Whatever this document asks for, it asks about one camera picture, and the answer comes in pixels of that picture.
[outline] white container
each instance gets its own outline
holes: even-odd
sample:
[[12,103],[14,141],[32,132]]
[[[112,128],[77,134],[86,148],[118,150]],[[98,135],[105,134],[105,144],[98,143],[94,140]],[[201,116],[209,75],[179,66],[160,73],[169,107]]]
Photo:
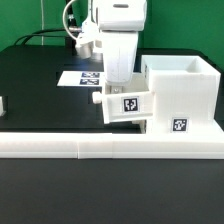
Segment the white container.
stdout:
[[171,133],[175,125],[179,133],[181,129],[193,134],[213,130],[220,80],[217,70],[199,56],[143,56],[141,69],[154,93],[147,132]]

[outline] white plastic part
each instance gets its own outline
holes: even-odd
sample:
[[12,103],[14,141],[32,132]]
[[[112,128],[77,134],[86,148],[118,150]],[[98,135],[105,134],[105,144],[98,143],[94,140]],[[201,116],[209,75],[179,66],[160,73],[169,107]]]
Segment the white plastic part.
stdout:
[[3,108],[3,99],[0,96],[0,116],[4,114],[4,108]]
[[93,103],[94,104],[100,104],[102,103],[102,94],[101,92],[93,92]]
[[102,32],[104,71],[108,85],[130,84],[137,43],[137,32]]
[[198,56],[143,56],[142,72],[154,93],[148,132],[172,132],[174,119],[186,132],[209,133],[213,126],[220,73]]
[[146,19],[146,0],[101,0],[98,26],[101,30],[141,31]]
[[0,133],[0,158],[224,159],[224,134]]

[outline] white base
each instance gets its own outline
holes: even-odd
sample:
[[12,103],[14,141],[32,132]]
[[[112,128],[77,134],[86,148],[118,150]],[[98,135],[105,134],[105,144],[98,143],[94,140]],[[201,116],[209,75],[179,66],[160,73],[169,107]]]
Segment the white base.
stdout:
[[224,134],[0,133],[1,158],[224,159]]

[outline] black tabletop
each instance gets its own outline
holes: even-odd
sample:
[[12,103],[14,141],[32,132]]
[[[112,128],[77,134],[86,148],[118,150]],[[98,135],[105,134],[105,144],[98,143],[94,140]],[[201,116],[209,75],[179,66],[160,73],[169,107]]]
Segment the black tabletop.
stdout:
[[[0,53],[0,95],[8,100],[1,130],[138,132],[129,123],[104,126],[100,105],[89,100],[92,90],[57,88],[62,70],[74,68],[102,70],[102,64],[81,61],[63,47],[18,46]],[[68,111],[76,110],[79,116],[71,117]],[[220,122],[222,112],[218,106]],[[97,119],[90,122],[86,113]],[[0,159],[2,224],[223,224],[223,207],[223,160]]]

